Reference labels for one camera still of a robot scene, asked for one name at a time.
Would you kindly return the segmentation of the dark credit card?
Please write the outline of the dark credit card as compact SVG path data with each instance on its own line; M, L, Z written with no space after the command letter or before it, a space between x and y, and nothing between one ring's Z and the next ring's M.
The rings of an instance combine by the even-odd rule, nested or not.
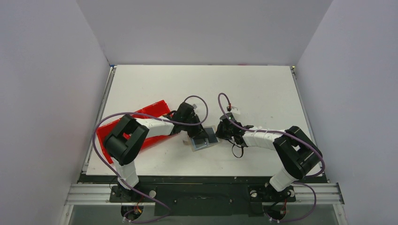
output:
M208 143L209 144L214 144L214 143L218 143L218 139L215 135L215 131L213 127L207 127L205 128L206 133L208 134Z

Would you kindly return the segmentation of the grey credit card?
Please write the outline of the grey credit card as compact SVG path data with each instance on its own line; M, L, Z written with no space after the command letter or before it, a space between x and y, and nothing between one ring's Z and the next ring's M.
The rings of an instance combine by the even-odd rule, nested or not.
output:
M193 149L194 150L200 150L208 146L208 139L191 139Z

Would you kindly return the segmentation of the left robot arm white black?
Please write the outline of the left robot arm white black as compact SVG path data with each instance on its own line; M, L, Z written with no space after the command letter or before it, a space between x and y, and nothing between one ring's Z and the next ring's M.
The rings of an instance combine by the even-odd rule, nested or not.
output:
M129 202L139 198L140 188L134 160L147 138L171 136L185 131L190 138L208 138L195 107L183 102L176 111L157 118L140 119L122 116L102 142L115 163L122 196Z

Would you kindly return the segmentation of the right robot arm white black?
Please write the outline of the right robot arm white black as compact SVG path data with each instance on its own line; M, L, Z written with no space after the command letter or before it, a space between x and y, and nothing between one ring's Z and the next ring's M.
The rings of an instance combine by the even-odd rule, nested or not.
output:
M242 126L232 113L220 117L216 137L245 147L277 152L282 169L265 186L265 195L277 200L293 182L301 180L321 162L322 154L311 139L297 126L284 131L267 131L252 125Z

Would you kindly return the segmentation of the beige card holder wallet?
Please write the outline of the beige card holder wallet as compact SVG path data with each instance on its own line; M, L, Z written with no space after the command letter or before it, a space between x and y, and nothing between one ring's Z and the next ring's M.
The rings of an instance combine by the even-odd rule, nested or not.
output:
M204 127L205 132L207 133L208 137L206 138L190 138L188 135L183 139L183 144L188 146L193 152L204 150L206 148L213 147L219 143L221 140L216 137L216 126L207 126Z

